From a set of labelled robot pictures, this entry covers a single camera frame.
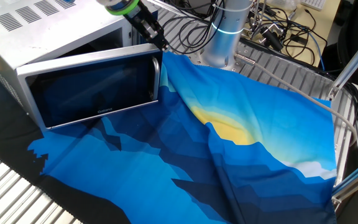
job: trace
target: microwave door handle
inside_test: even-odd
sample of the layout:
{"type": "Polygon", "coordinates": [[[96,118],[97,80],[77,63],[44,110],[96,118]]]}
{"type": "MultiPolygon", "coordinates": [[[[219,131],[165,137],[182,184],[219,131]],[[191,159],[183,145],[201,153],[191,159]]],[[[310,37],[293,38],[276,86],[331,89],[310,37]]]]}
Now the microwave door handle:
{"type": "Polygon", "coordinates": [[[154,65],[154,87],[153,87],[153,94],[151,96],[152,101],[157,100],[158,97],[158,88],[160,87],[160,64],[158,60],[153,57],[153,65],[154,65]]]}

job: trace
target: blue cloth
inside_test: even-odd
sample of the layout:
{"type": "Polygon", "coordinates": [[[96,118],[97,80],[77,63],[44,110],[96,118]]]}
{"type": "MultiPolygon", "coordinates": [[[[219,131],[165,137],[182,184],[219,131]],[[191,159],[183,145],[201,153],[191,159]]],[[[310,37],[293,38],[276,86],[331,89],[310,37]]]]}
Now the blue cloth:
{"type": "Polygon", "coordinates": [[[28,150],[48,154],[41,174],[109,200],[131,223],[335,222],[330,113],[186,56],[163,64],[159,103],[34,141],[28,150]]]}

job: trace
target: brand logo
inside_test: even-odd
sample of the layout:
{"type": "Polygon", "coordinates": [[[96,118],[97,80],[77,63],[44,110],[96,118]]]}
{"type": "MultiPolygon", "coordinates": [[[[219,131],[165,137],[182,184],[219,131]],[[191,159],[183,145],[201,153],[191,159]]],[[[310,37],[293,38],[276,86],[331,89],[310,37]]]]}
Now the brand logo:
{"type": "Polygon", "coordinates": [[[108,108],[108,109],[105,109],[105,110],[98,111],[98,113],[105,113],[105,112],[108,112],[108,111],[112,111],[112,108],[108,108]]]}

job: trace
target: microwave window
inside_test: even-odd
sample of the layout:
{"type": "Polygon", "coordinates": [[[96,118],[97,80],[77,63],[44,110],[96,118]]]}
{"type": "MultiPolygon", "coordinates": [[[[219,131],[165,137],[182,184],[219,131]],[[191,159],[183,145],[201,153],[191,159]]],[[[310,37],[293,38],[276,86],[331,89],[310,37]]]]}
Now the microwave window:
{"type": "Polygon", "coordinates": [[[150,102],[153,80],[150,57],[26,78],[47,128],[150,102]]]}

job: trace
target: silver microwave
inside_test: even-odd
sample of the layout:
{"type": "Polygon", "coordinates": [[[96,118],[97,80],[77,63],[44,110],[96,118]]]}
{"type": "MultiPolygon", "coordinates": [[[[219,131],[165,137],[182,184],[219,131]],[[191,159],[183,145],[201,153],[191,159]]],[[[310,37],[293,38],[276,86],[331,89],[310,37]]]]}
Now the silver microwave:
{"type": "Polygon", "coordinates": [[[41,130],[157,102],[163,53],[152,44],[16,69],[20,101],[41,130]]]}

